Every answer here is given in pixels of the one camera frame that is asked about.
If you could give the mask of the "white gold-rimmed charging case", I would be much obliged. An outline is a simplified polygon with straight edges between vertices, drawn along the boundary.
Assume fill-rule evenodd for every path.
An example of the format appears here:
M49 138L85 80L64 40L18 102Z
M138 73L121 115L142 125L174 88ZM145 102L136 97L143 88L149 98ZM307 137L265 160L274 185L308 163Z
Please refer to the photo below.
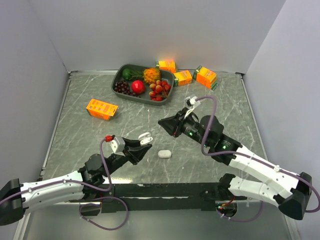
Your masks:
M145 146L153 141L153 137L150 132L144 132L138 136L138 141L141 146Z

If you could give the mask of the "orange box right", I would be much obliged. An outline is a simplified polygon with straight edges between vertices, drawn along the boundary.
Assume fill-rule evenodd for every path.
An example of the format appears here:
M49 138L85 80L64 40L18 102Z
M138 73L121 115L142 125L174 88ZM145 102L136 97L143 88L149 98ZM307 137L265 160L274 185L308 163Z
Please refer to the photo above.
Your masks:
M218 76L214 71L201 65L195 69L192 76L193 80L211 90L217 86L217 78Z

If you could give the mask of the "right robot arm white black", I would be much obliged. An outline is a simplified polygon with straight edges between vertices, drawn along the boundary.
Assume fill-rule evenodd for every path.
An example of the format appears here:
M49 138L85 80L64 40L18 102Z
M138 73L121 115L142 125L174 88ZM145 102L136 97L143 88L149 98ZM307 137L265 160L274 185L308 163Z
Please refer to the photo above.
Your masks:
M158 124L170 136L177 138L184 134L200 143L204 155L257 179L251 181L225 174L218 187L223 199L232 196L253 198L276 206L294 220L303 219L312 194L312 177L308 173L287 171L256 155L225 135L224 126L216 116L206 115L199 119L185 107L174 116L160 119Z

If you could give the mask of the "dark grape bunch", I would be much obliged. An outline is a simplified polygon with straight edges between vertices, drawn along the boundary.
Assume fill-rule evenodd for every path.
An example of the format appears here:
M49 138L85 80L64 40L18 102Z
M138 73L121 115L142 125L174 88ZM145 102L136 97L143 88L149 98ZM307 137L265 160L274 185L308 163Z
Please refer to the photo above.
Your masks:
M113 89L117 93L139 98L139 95L133 92L129 84L124 80L116 82Z

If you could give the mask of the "orange box front left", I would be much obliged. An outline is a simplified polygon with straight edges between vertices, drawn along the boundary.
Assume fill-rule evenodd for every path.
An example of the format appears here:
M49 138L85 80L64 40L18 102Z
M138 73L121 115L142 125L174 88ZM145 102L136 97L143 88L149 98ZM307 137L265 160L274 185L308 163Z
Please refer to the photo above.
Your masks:
M111 117L113 117L117 109L117 105L103 102L94 98L92 98L86 106L86 110L90 116L105 121L108 121Z

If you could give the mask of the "green fruit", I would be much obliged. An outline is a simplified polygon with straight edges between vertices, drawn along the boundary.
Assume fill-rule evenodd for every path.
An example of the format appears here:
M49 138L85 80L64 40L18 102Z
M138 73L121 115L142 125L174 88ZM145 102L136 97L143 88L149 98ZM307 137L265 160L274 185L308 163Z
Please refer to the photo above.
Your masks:
M133 73L132 73L132 70L129 69L129 68L125 68L123 71L122 71L122 78L125 80L125 81L130 81L133 77Z

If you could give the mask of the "red lychee bunch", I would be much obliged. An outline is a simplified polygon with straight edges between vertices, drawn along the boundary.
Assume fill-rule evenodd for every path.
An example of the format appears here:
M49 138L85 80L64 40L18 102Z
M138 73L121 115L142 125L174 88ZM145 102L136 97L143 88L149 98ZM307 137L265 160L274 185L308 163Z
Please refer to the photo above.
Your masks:
M172 88L170 84L166 80L157 80L155 83L151 83L149 85L150 92L150 100L151 101L164 101Z

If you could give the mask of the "orange box middle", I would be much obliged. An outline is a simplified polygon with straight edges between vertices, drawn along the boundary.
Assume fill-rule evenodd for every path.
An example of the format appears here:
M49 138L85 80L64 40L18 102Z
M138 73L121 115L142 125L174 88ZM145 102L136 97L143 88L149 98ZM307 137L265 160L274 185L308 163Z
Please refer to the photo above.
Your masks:
M189 70L179 71L173 74L174 75L174 86L183 86L190 84L192 82L192 75Z

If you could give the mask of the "red pomegranate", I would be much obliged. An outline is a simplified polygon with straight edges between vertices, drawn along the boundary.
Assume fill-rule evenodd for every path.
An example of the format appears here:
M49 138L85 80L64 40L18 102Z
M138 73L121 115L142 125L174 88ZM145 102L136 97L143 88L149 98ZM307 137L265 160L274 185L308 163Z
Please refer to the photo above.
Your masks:
M131 84L131 89L134 93L136 93L137 95L141 95L145 92L145 84L143 81L141 80L135 80L132 82Z

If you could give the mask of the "aluminium frame left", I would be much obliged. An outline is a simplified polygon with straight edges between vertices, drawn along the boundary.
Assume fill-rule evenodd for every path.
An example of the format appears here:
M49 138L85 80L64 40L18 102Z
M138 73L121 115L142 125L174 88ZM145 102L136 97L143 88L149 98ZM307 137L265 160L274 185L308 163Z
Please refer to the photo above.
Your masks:
M54 138L55 138L55 135L56 135L57 127L58 127L58 124L59 124L59 121L60 121L60 118L61 118L62 110L63 110L64 104L65 104L65 100L66 100L66 97L67 97L67 93L68 93L68 90L69 90L69 87L70 87L71 75L72 74L70 72L67 75L67 82L66 82L65 90L64 90L64 93L63 93L63 96L62 96L61 104L60 104L56 119L55 119L52 135L50 137L50 141L49 141L49 145L48 145L48 148L47 148L47 151L46 151L46 154L45 154L45 158L44 158L44 161L43 161L39 176L37 178L37 180L40 180L40 181L43 180L43 176L44 176L45 171L46 171L47 162L48 162L49 155L50 155L50 152L51 152L52 144L53 144L53 141L54 141ZM27 229L27 226L28 226L28 222L29 222L30 216L31 215L28 213L26 216L24 216L21 220L18 221L16 230L15 230L15 233L14 233L13 240L23 240L24 239L24 235L25 235L25 232L26 232L26 229Z

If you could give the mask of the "dark grey fruit tray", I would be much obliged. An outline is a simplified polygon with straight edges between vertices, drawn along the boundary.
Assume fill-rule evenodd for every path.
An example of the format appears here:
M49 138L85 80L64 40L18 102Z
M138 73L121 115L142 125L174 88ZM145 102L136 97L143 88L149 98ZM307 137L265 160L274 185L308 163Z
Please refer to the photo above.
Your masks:
M163 101L153 101L153 100L151 100L151 98L150 98L150 96L149 96L149 94L147 93L146 90L145 90L144 93L138 95L139 97L134 97L134 96L130 96L130 95L121 94L121 93L118 93L118 92L116 92L114 90L114 86L115 86L116 82L126 81L122 77L122 71L124 69L144 71L145 69L148 69L148 68L149 67L136 65L136 64L124 64L123 66L120 67L120 69L117 71L117 73L115 74L115 76L113 78L113 81L112 81L112 84L111 84L112 92L115 93L119 98L130 100L130 101L137 102L137 103L153 105L153 106L162 106L162 105L166 104L169 101L169 99L170 99L170 97L172 95L173 86L174 86L174 79L175 79L174 74L169 72L169 71L166 71L166 70L160 69L161 80L162 81L167 81L168 84L171 85L171 90L170 90L170 92L168 94L168 97ZM147 88L148 84L144 81L144 79L136 79L136 80L142 80L144 85L145 85L145 88ZM135 81L135 80L126 81L129 84L130 88L131 88L131 85L132 85L133 81Z

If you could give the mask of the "orange spiky fruit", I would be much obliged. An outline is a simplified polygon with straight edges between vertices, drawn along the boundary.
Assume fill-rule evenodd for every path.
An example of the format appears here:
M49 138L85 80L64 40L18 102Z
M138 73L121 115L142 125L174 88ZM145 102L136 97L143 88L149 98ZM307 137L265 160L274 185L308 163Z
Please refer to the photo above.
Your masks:
M144 81L149 85L161 80L161 72L158 68L146 68L142 73Z

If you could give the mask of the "orange box back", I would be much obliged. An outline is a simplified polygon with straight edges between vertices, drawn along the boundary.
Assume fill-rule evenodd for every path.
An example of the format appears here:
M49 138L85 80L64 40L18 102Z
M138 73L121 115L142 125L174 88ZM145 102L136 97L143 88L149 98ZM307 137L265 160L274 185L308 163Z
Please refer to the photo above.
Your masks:
M155 66L160 70L168 71L173 74L177 72L177 66L174 61L157 61Z

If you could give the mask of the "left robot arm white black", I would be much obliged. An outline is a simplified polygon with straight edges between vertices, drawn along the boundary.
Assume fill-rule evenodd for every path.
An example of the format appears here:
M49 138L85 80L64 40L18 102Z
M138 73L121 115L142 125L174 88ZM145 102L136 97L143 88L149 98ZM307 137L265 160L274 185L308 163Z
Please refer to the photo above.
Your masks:
M137 165L152 147L153 138L147 136L131 140L106 136L101 142L109 143L112 154L93 154L78 170L49 180L21 183L18 178L8 181L0 190L0 224L18 222L24 215L53 204L78 200L95 200L99 193L108 193L113 184L102 187L105 178L130 162Z

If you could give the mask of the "green herb sprig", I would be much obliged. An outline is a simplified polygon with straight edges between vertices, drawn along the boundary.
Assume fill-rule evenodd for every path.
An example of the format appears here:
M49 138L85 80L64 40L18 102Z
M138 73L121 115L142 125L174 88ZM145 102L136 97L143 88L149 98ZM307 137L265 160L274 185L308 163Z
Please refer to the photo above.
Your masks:
M143 71L139 71L139 70L131 70L130 71L130 81L131 80L140 80L144 78L144 72Z

